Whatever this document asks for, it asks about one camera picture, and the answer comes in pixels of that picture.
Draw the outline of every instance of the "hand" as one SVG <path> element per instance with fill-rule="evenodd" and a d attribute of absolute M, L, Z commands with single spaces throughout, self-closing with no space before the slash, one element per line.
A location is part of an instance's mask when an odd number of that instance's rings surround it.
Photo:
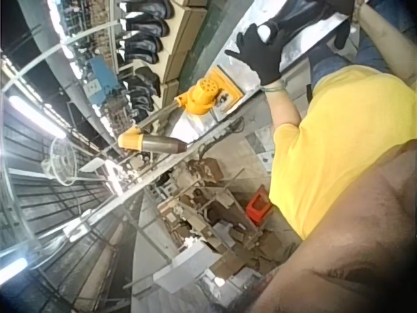
<path fill-rule="evenodd" d="M 280 63 L 285 46 L 283 34 L 279 32 L 271 44 L 265 44 L 258 35 L 257 26 L 251 24 L 245 35 L 239 33 L 236 45 L 239 53 L 226 50 L 229 57 L 242 61 L 258 74 L 261 85 L 265 86 L 281 78 Z"/>

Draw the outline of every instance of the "red container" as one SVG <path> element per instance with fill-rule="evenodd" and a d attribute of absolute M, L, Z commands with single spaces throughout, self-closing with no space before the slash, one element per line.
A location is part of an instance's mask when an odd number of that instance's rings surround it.
<path fill-rule="evenodd" d="M 272 203 L 269 201 L 268 192 L 266 191 L 265 186 L 261 185 L 246 206 L 246 215 L 248 215 L 256 225 L 260 225 L 271 208 Z"/>

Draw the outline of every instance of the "wristband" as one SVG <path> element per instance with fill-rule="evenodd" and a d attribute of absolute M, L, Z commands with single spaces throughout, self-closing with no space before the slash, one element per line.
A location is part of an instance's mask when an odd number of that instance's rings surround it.
<path fill-rule="evenodd" d="M 288 85 L 287 81 L 283 80 L 283 79 L 280 79 L 280 80 L 276 81 L 275 83 L 277 85 L 275 85 L 274 87 L 261 87 L 261 90 L 264 93 L 275 93 L 277 91 L 286 90 L 285 88 Z"/>

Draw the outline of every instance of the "shoe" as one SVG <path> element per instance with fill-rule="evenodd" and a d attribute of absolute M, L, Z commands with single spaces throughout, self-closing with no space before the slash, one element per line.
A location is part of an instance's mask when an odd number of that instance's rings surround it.
<path fill-rule="evenodd" d="M 158 37 L 136 34 L 129 39 L 121 40 L 120 45 L 127 50 L 142 49 L 153 53 L 158 53 L 162 50 L 162 43 Z"/>
<path fill-rule="evenodd" d="M 130 116 L 135 120 L 136 124 L 139 124 L 144 119 L 146 119 L 149 114 L 146 112 L 146 110 L 133 109 Z"/>
<path fill-rule="evenodd" d="M 121 24 L 122 26 L 125 24 L 126 31 L 139 31 L 143 35 L 165 37 L 169 34 L 168 24 L 164 20 L 157 20 L 148 14 L 121 20 Z"/>
<path fill-rule="evenodd" d="M 120 53 L 117 53 L 117 64 L 119 67 L 124 65 L 124 59 Z"/>
<path fill-rule="evenodd" d="M 285 31 L 285 41 L 290 42 L 304 28 L 330 17 L 333 13 L 330 6 L 323 5 L 320 1 L 286 1 L 273 18 L 259 26 L 258 32 L 263 41 L 269 43 L 274 40 L 279 31 Z"/>
<path fill-rule="evenodd" d="M 132 103 L 132 107 L 133 108 L 138 108 L 138 109 L 146 109 L 149 112 L 153 112 L 154 111 L 154 103 L 153 102 L 147 102 L 147 100 L 145 100 L 144 96 L 140 96 L 136 98 L 136 101 Z"/>
<path fill-rule="evenodd" d="M 137 94 L 136 97 L 130 97 L 132 101 L 133 108 L 146 108 L 146 110 L 152 112 L 154 110 L 154 102 L 149 94 L 140 93 L 138 91 L 135 92 Z"/>
<path fill-rule="evenodd" d="M 144 12 L 165 20 L 174 16 L 174 7 L 170 0 L 132 1 L 126 3 L 125 7 L 126 12 Z"/>
<path fill-rule="evenodd" d="M 124 55 L 124 62 L 130 63 L 133 60 L 140 59 L 149 64 L 156 64 L 159 62 L 158 54 L 149 52 L 143 49 L 126 50 Z"/>
<path fill-rule="evenodd" d="M 129 92 L 129 95 L 132 105 L 133 103 L 140 103 L 150 107 L 152 104 L 151 93 L 149 91 L 133 90 Z"/>
<path fill-rule="evenodd" d="M 149 67 L 139 67 L 135 70 L 135 75 L 145 83 L 153 95 L 161 97 L 161 88 L 159 76 L 156 75 Z"/>
<path fill-rule="evenodd" d="M 143 93 L 151 94 L 151 90 L 148 85 L 146 85 L 143 80 L 140 80 L 136 76 L 130 76 L 127 80 L 129 92 L 141 91 Z"/>

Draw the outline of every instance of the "skin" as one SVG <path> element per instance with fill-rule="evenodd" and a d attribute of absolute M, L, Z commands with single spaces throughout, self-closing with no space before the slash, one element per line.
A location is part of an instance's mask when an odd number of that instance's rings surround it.
<path fill-rule="evenodd" d="M 389 24 L 369 5 L 362 5 L 359 11 L 360 27 L 368 34 L 384 60 L 398 78 L 416 89 L 417 47 L 395 27 Z M 266 88 L 273 88 L 273 82 Z M 274 129 L 283 124 L 298 126 L 300 114 L 285 90 L 267 93 Z"/>
<path fill-rule="evenodd" d="M 415 256 L 416 157 L 416 140 L 383 155 L 270 278 L 249 312 L 370 312 Z"/>

